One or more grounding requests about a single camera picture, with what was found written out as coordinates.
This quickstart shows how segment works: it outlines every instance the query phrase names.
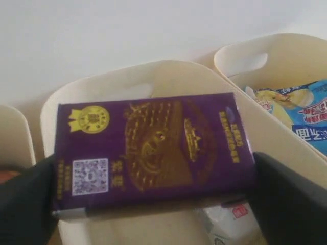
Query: gold medal badge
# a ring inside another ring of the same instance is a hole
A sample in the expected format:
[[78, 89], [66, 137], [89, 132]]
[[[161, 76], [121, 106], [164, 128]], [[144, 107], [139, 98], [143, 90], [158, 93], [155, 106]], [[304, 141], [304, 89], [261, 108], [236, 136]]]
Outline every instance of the gold medal badge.
[[88, 134], [97, 134], [103, 131], [109, 124], [108, 111], [101, 106], [87, 106], [82, 110], [72, 110], [68, 124], [71, 132], [82, 130]]

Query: purple box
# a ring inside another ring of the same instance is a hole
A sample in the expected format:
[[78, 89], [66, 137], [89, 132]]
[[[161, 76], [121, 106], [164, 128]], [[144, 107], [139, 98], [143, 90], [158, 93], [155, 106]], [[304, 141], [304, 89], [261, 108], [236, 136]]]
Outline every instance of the purple box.
[[59, 217], [165, 201], [198, 207], [255, 183], [232, 93], [60, 105], [55, 154]]

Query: bin handle hole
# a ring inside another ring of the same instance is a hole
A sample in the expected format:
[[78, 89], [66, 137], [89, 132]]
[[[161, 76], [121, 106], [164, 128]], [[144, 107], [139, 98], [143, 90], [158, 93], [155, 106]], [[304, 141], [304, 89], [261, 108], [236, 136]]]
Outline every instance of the bin handle hole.
[[235, 63], [231, 64], [226, 75], [228, 77], [232, 77], [240, 73], [259, 70], [265, 66], [267, 60], [267, 53], [260, 53], [251, 57], [237, 60]]

